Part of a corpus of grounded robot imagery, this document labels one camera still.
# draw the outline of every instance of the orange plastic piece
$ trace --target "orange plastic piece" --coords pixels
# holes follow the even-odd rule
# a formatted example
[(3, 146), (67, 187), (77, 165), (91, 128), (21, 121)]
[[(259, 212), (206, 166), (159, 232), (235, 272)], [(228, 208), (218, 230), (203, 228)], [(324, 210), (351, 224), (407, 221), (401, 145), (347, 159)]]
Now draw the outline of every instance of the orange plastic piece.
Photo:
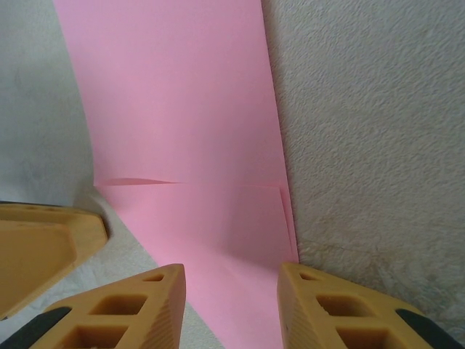
[(395, 312), (418, 309), (304, 265), (282, 265), (278, 302), (285, 349), (431, 348)]
[(97, 214), (78, 209), (0, 205), (0, 319), (11, 316), (101, 249)]
[(70, 307), (31, 349), (179, 347), (185, 306), (185, 274), (167, 265), (66, 298)]

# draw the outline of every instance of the pink paper sheet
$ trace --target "pink paper sheet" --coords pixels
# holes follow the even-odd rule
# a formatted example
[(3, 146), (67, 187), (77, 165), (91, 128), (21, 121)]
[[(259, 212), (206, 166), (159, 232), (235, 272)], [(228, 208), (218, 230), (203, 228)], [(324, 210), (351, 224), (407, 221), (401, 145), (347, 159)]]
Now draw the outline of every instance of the pink paper sheet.
[[(270, 295), (278, 265), (297, 261), (297, 251), (260, 0), (54, 2), (89, 125), (95, 184), (158, 263), (185, 261), (187, 298), (227, 348), (279, 348), (280, 340), (267, 341), (279, 339), (270, 334), (278, 325)], [(143, 205), (141, 190), (153, 196)], [(159, 209), (163, 226), (145, 216)], [(218, 214), (237, 222), (219, 224)], [(210, 262), (217, 269), (207, 273)], [(234, 282), (213, 277), (224, 270)], [(215, 287), (222, 292), (207, 292)], [(258, 300), (257, 290), (269, 296)], [(222, 303), (218, 294), (233, 308), (227, 317), (210, 309)], [(251, 313), (255, 327), (245, 320)]]

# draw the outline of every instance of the gray surface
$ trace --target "gray surface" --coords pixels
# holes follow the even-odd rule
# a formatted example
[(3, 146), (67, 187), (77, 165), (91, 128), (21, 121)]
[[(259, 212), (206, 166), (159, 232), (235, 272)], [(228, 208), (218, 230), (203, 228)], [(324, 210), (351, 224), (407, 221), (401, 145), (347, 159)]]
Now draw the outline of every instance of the gray surface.
[[(302, 262), (416, 305), (465, 343), (465, 3), (264, 0)], [(105, 212), (112, 239), (8, 321), (154, 266), (92, 190), (50, 0), (0, 0), (0, 198)], [(187, 309), (182, 348), (220, 348)]]

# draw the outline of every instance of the floor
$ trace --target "floor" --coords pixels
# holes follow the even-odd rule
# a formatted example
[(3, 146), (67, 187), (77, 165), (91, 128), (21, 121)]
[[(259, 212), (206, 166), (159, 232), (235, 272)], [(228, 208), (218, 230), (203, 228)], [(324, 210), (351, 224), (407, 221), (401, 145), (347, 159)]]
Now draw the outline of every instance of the floor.
[[(412, 303), (465, 344), (465, 5), (264, 0), (301, 261)], [(0, 199), (102, 214), (111, 239), (17, 316), (155, 267), (92, 187), (51, 0), (0, 0)], [(181, 348), (221, 348), (189, 306)]]

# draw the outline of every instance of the white textured wall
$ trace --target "white textured wall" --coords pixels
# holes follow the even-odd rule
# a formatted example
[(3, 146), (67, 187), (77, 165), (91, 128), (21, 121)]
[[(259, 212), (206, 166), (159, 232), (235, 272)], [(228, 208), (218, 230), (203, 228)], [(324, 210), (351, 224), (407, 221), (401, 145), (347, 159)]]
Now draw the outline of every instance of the white textured wall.
[(264, 10), (301, 260), (465, 343), (465, 1)]

